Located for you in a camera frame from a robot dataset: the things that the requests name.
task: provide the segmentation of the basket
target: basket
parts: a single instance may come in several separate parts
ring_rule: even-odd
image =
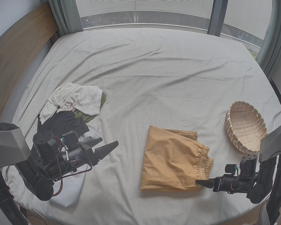
[[[230,141],[241,152],[254,154],[260,150],[260,141],[267,135],[265,121],[250,103],[233,102],[225,116],[225,129]]]

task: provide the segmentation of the green garment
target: green garment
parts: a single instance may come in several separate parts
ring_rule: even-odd
[[[105,102],[105,94],[102,93],[101,94],[101,106],[104,104],[104,102]],[[89,121],[94,119],[96,116],[96,115],[90,116],[90,115],[84,114],[84,113],[80,112],[78,109],[74,109],[73,113],[75,115],[75,118],[82,117],[82,119],[85,123],[88,123]]]

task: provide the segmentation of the glass pane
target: glass pane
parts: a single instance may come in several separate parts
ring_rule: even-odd
[[[76,0],[84,30],[112,27],[163,27],[207,33],[213,0]]]
[[[257,56],[269,25],[272,0],[228,0],[221,37],[239,41]]]

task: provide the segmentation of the mattress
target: mattress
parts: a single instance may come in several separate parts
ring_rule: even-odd
[[[98,86],[106,102],[90,124],[100,145],[119,146],[86,173],[76,207],[42,202],[25,188],[14,166],[5,175],[24,208],[61,224],[218,224],[256,205],[246,194],[140,191],[150,125],[198,132],[214,159],[210,178],[239,164],[224,118],[243,100],[264,117],[268,131],[281,125],[281,106],[263,71],[239,42],[189,31],[124,28],[59,38],[26,89],[13,122],[29,147],[37,115],[56,87],[72,82]]]

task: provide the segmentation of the black garment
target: black garment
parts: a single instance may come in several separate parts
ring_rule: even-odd
[[[72,111],[60,111],[46,120],[43,124],[40,121],[40,114],[38,115],[37,132],[49,130],[52,131],[55,137],[61,138],[63,134],[69,131],[75,131],[78,137],[89,131],[89,128],[83,121],[82,117],[75,118]],[[33,161],[39,158],[37,150],[33,145],[31,149],[31,157]]]

